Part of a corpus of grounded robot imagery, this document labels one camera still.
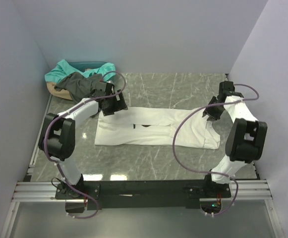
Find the dark gray cloth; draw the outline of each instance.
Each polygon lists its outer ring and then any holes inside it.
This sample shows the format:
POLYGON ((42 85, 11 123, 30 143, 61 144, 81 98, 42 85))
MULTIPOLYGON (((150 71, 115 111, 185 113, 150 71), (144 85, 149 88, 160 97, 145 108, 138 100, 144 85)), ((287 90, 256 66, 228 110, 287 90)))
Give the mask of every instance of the dark gray cloth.
POLYGON ((92 85, 102 79, 101 74, 94 74, 88 78, 78 72, 74 72, 65 77, 61 82, 55 85, 55 89, 68 90, 72 100, 79 103, 82 98, 88 98, 91 95, 92 85))

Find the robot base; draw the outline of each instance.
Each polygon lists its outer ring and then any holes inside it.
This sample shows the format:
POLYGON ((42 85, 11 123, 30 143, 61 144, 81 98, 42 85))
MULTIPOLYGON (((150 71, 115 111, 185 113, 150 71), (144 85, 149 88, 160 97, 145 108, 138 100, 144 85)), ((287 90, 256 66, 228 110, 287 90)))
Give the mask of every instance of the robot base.
MULTIPOLYGON (((200 198, 231 197, 228 184, 215 184, 206 176, 204 180, 148 180, 148 181, 84 181, 83 192, 93 196, 100 208, 185 207, 200 208, 200 198)), ((69 203, 83 196, 73 195, 59 184, 56 199, 69 203)), ((89 201, 87 210, 95 210, 89 201)))

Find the marble floor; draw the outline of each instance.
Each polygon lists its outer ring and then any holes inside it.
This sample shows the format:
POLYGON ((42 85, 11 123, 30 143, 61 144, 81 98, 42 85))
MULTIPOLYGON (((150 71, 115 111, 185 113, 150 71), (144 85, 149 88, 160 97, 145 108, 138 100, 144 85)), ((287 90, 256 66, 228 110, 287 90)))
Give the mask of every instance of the marble floor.
MULTIPOLYGON (((132 107, 172 108, 191 110, 207 105, 217 96, 219 83, 226 80, 224 74, 195 73, 125 73, 127 86, 125 101, 132 107)), ((120 82, 116 76, 117 88, 120 82)), ((59 113, 74 103, 52 97, 49 111, 59 113)), ((85 180, 152 180, 152 179, 202 179, 182 168, 174 159, 170 146, 95 146, 98 117, 87 119, 76 130, 74 160, 85 180)), ((232 121, 227 112, 213 123, 221 136, 219 149, 196 149, 177 147, 177 155, 188 167, 208 171, 215 167, 225 154, 225 142, 232 121)), ((44 153, 37 150, 35 168, 31 181, 50 181, 59 177, 57 168, 44 153)), ((253 164, 237 172, 238 179, 256 179, 253 164)))

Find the teal cloth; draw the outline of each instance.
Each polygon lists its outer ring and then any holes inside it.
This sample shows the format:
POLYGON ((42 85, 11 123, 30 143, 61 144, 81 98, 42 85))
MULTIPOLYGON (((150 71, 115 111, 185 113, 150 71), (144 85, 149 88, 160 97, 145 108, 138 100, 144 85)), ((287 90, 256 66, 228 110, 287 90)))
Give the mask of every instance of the teal cloth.
MULTIPOLYGON (((69 65, 69 63, 66 60, 61 60, 57 63, 56 67, 51 70, 49 73, 45 74, 45 81, 46 82, 54 82, 59 83, 61 80, 63 80, 68 75, 79 72, 84 77, 88 78, 92 76, 94 73, 104 75, 105 73, 109 71, 115 71, 115 65, 112 63, 106 63, 102 65, 100 68, 87 70, 85 72, 81 72, 77 70, 76 68, 69 65)), ((109 73, 105 76, 104 81, 108 81, 112 76, 114 76, 115 73, 109 73)))

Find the white pants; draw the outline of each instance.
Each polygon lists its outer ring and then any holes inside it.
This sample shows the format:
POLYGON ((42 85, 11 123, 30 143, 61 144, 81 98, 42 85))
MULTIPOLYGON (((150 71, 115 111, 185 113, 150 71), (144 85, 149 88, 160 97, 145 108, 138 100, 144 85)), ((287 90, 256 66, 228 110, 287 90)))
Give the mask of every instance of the white pants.
MULTIPOLYGON (((100 112, 95 145, 172 145, 179 124, 194 110, 129 107, 106 117, 100 112)), ((220 135, 207 118, 202 111, 193 115, 181 127, 175 144, 218 149, 220 135)))

